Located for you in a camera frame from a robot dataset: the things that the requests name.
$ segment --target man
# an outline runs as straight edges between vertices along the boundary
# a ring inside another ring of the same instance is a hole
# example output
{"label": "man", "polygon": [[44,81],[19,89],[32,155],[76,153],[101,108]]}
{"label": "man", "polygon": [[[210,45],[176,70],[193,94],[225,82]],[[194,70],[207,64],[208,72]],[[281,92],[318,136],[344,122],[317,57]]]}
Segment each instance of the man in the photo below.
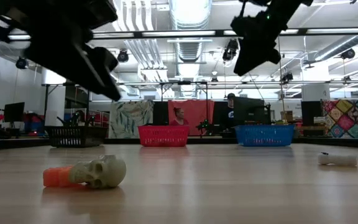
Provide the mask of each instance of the man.
{"label": "man", "polygon": [[227,132],[233,132],[234,127],[234,93],[229,93],[227,96],[227,108],[221,115],[221,129]]}

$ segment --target person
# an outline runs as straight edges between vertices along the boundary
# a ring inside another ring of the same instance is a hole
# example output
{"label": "person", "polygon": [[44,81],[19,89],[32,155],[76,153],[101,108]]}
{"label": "person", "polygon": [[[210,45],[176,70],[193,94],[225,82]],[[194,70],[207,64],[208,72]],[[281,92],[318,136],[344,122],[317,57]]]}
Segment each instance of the person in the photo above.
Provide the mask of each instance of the person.
{"label": "person", "polygon": [[175,119],[171,121],[169,125],[172,126],[181,126],[181,125],[189,125],[189,122],[185,119],[185,111],[182,108],[174,108]]}
{"label": "person", "polygon": [[234,93],[229,93],[227,96],[227,108],[221,115],[221,129],[224,132],[232,132],[234,127]]}

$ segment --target blue basket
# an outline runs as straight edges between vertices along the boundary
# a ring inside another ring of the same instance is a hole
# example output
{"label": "blue basket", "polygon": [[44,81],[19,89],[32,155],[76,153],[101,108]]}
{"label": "blue basket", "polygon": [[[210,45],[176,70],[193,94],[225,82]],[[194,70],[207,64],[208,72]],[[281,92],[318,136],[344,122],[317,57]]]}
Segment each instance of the blue basket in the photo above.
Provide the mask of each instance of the blue basket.
{"label": "blue basket", "polygon": [[289,146],[295,125],[240,125],[234,127],[243,146]]}

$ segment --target red basket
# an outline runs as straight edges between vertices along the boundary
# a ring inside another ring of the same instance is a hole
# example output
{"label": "red basket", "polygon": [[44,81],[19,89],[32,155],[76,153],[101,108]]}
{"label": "red basket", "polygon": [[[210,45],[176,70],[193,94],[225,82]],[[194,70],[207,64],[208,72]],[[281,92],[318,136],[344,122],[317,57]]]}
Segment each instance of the red basket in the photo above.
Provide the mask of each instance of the red basket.
{"label": "red basket", "polygon": [[187,143],[188,126],[139,126],[140,144],[152,147],[183,147]]}

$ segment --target computer monitor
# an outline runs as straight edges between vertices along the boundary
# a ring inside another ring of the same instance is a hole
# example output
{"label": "computer monitor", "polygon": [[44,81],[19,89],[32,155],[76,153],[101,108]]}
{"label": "computer monitor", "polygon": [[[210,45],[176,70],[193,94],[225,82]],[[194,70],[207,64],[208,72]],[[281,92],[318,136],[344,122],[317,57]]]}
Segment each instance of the computer monitor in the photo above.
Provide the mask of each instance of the computer monitor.
{"label": "computer monitor", "polygon": [[5,105],[4,122],[23,121],[24,102]]}
{"label": "computer monitor", "polygon": [[234,123],[244,125],[245,123],[267,123],[265,114],[265,101],[245,97],[234,99]]}

